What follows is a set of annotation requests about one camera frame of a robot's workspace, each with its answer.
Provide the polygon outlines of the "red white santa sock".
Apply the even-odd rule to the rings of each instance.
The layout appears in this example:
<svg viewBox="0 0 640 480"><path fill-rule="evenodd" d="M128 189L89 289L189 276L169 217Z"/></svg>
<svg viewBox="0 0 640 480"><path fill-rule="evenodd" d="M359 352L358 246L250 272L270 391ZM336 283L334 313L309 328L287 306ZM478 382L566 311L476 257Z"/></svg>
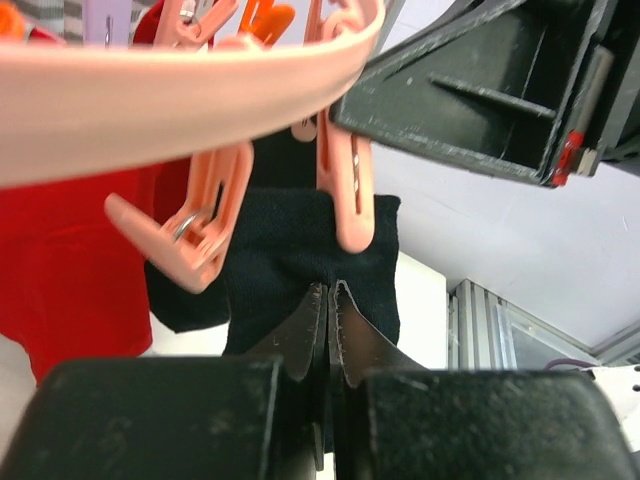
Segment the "red white santa sock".
<svg viewBox="0 0 640 480"><path fill-rule="evenodd" d="M218 143L214 73L165 45L2 41L1 333L37 381L150 346L143 258L104 202L149 212L157 164Z"/></svg>

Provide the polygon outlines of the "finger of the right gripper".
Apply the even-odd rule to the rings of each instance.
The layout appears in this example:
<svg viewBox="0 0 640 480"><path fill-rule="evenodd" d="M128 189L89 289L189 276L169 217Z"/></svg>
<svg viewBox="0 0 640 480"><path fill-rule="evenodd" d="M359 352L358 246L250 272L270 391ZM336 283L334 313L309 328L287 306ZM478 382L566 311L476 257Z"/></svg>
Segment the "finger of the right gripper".
<svg viewBox="0 0 640 480"><path fill-rule="evenodd" d="M457 1L370 60L331 121L477 174L555 188L639 171L635 1Z"/></svg>

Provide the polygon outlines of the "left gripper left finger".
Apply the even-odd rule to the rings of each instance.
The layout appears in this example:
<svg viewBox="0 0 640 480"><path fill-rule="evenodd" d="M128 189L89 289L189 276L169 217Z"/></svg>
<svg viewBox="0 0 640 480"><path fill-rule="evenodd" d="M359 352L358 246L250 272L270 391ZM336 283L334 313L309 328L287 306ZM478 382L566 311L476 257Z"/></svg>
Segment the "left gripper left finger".
<svg viewBox="0 0 640 480"><path fill-rule="evenodd" d="M266 439L268 470L322 470L328 382L328 289L312 284L295 311L254 347L276 361Z"/></svg>

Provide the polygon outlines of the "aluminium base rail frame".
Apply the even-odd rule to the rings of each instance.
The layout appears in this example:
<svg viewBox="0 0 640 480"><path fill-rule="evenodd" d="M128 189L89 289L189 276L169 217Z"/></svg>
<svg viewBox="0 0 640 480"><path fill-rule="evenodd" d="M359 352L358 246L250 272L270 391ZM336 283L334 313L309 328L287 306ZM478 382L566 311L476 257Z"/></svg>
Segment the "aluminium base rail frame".
<svg viewBox="0 0 640 480"><path fill-rule="evenodd" d="M638 363L638 324L588 347L468 279L449 295L451 369L543 370Z"/></svg>

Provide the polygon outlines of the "pink round clip hanger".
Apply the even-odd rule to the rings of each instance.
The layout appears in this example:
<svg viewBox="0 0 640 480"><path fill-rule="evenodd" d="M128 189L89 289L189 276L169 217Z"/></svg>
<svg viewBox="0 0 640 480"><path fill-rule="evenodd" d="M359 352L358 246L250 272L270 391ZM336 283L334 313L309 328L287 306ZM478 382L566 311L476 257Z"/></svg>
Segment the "pink round clip hanger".
<svg viewBox="0 0 640 480"><path fill-rule="evenodd" d="M317 185L333 200L336 236L351 253L375 230L371 149L334 126L330 105L357 80L383 21L380 1L309 9L299 47L239 33L207 41L233 15L216 3L186 25L165 3L151 48L1 44L1 185L29 187L189 156L186 200L159 224L118 195L107 217L159 270L203 291L220 273L253 165L255 137L317 121Z"/></svg>

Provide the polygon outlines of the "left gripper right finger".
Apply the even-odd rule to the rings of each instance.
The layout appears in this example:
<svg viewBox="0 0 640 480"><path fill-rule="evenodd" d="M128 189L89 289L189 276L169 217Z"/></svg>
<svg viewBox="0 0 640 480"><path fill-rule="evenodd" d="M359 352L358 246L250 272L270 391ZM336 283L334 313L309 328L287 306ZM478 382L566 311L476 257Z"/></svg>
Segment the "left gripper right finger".
<svg viewBox="0 0 640 480"><path fill-rule="evenodd" d="M360 312L344 281L328 298L328 354L334 471L338 479L406 479L397 465L411 437L413 397L400 382L425 367L403 353Z"/></svg>

